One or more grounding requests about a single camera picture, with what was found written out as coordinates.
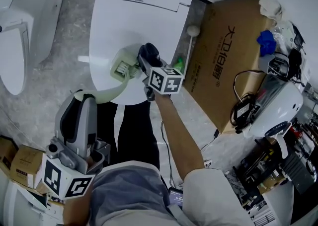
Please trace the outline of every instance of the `floor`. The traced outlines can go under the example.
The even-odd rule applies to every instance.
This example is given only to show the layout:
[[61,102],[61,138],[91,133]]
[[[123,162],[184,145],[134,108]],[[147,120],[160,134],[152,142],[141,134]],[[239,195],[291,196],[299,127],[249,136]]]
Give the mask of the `floor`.
[[[94,88],[89,66],[77,61],[78,55],[88,55],[93,6],[94,0],[63,0],[50,56],[33,70],[25,90],[19,96],[13,96],[0,82],[1,134],[12,137],[19,145],[43,150],[54,135],[55,114],[65,98],[71,91]],[[190,40],[186,27],[200,25],[204,9],[204,3],[192,1],[174,61],[186,55]],[[211,141],[216,128],[187,91],[182,89],[172,100],[198,146],[201,148]],[[114,124],[116,136],[123,112],[124,107],[119,106]],[[161,137],[161,116],[155,103],[151,107],[151,120],[160,150],[161,173],[167,179],[167,150]],[[203,157],[212,160],[212,168],[225,172],[238,165],[253,147],[253,140],[242,135],[221,135],[204,151]],[[175,182],[180,183],[174,164],[172,173]]]

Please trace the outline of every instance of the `forearm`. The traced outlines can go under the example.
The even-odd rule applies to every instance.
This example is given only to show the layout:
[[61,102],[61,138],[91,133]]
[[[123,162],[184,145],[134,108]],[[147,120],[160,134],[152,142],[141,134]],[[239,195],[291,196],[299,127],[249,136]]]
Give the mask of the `forearm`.
[[80,198],[66,201],[63,210],[63,221],[66,226],[85,226],[88,223],[90,213],[90,198],[93,184],[91,184],[85,195]]
[[195,169],[204,168],[201,152],[168,97],[156,96],[172,157],[182,180]]

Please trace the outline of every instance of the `toilet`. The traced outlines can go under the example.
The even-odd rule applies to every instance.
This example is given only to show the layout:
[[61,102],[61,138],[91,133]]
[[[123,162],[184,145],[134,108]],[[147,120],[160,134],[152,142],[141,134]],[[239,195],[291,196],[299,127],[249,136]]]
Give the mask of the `toilet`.
[[[124,48],[137,56],[150,42],[160,57],[171,63],[192,0],[95,0],[89,39],[89,66],[97,90],[120,85],[110,76],[117,52]],[[114,103],[133,105],[145,101],[145,75],[131,79]]]
[[20,94],[49,56],[62,0],[0,0],[0,77]]

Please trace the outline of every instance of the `black pants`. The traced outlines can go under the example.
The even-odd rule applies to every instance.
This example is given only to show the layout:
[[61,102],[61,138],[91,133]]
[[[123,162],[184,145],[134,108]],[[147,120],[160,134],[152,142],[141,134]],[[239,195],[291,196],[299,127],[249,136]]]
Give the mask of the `black pants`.
[[125,106],[124,120],[114,138],[114,117],[117,104],[108,102],[97,106],[97,137],[111,145],[110,164],[136,160],[160,169],[159,150],[150,121],[150,103]]

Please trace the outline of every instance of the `short sleeve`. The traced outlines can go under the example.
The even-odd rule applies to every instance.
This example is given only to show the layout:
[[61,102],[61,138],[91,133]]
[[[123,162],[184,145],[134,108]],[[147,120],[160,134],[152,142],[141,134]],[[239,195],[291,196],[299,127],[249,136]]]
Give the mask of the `short sleeve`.
[[198,226],[252,226],[223,173],[197,169],[184,179],[183,211]]

